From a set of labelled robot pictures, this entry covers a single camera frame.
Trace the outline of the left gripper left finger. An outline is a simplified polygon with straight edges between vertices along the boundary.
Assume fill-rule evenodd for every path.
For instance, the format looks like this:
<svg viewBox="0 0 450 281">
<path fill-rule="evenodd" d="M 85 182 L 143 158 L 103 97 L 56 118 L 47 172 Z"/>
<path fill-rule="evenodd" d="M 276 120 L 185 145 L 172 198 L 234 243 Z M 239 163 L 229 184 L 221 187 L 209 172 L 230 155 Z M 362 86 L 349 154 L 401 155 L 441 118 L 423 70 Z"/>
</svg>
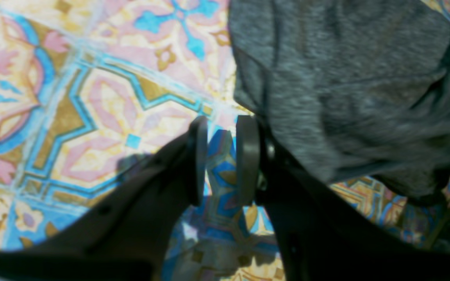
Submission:
<svg viewBox="0 0 450 281">
<path fill-rule="evenodd" d="M 206 157 L 200 116 L 69 227 L 32 247 L 0 251 L 0 281 L 150 281 L 176 222 L 202 202 Z"/>
</svg>

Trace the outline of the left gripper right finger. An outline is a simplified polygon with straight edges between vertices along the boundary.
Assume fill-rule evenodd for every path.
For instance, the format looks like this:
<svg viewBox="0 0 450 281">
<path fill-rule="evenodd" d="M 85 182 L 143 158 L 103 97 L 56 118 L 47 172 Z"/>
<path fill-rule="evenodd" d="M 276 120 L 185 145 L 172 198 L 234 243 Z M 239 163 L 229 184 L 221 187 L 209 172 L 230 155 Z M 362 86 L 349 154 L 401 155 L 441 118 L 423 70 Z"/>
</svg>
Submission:
<svg viewBox="0 0 450 281">
<path fill-rule="evenodd" d="M 450 281 L 450 254 L 387 234 L 287 153 L 254 117 L 236 122 L 238 203 L 263 206 L 288 281 Z"/>
</svg>

